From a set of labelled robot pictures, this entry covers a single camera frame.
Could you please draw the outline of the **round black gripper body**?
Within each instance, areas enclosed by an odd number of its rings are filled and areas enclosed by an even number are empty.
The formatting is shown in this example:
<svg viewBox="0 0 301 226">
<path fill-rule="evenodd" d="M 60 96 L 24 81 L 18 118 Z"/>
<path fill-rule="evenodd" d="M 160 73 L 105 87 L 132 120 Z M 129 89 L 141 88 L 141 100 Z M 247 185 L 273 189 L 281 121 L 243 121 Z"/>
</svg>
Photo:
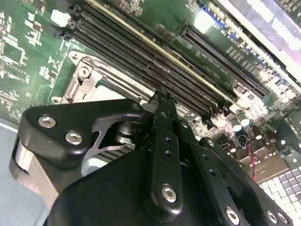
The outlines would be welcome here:
<svg viewBox="0 0 301 226">
<path fill-rule="evenodd" d="M 145 208 L 150 153 L 128 153 L 68 186 L 47 218 L 49 226 L 158 226 Z M 181 166 L 183 209 L 172 226 L 219 226 L 200 175 Z"/>
</svg>

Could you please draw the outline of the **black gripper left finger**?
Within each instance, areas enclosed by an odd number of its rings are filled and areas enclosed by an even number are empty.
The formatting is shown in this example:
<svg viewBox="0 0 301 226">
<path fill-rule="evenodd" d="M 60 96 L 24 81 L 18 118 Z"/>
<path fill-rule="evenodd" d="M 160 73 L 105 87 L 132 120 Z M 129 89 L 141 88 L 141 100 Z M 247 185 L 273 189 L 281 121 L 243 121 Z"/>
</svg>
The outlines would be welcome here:
<svg viewBox="0 0 301 226">
<path fill-rule="evenodd" d="M 132 99 L 31 107 L 19 123 L 16 168 L 51 210 L 68 186 L 128 153 L 146 150 L 145 208 L 157 221 L 171 222 L 182 211 L 183 192 L 168 95 L 156 91 L 149 111 Z"/>
</svg>

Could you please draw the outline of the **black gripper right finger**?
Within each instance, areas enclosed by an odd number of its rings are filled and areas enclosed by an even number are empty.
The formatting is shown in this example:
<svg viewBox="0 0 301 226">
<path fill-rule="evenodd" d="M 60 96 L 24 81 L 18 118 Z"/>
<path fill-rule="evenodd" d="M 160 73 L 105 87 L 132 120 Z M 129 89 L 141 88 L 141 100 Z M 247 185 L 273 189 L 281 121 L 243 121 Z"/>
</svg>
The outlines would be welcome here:
<svg viewBox="0 0 301 226">
<path fill-rule="evenodd" d="M 173 226 L 291 226 L 289 216 L 208 137 L 197 141 L 180 120 L 176 100 L 169 112 L 179 140 L 183 209 Z"/>
</svg>

